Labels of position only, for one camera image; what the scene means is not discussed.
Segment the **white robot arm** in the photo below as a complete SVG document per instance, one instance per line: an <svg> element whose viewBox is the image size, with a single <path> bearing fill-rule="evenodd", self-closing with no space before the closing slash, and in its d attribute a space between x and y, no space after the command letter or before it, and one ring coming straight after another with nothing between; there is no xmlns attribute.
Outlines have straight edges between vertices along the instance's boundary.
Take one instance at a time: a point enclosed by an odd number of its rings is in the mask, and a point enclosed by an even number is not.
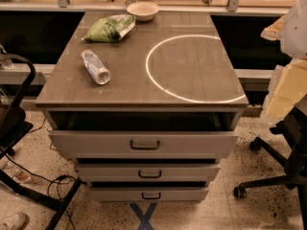
<svg viewBox="0 0 307 230"><path fill-rule="evenodd" d="M307 94L307 0L297 0L261 36L279 40L281 52L292 58L285 67L277 65L273 70L262 106L261 119L273 124L282 121Z"/></svg>

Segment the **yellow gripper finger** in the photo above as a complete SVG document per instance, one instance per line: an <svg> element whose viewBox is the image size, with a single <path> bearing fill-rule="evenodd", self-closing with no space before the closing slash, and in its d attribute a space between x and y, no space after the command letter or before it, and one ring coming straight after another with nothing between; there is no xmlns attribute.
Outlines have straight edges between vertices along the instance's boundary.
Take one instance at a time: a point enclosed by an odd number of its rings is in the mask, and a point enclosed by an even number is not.
<svg viewBox="0 0 307 230"><path fill-rule="evenodd" d="M265 28L261 33L261 37L271 41L280 40L285 18L286 16L283 15Z"/></svg>
<svg viewBox="0 0 307 230"><path fill-rule="evenodd" d="M284 119L307 94L307 60L293 59L277 65L262 105L261 119Z"/></svg>

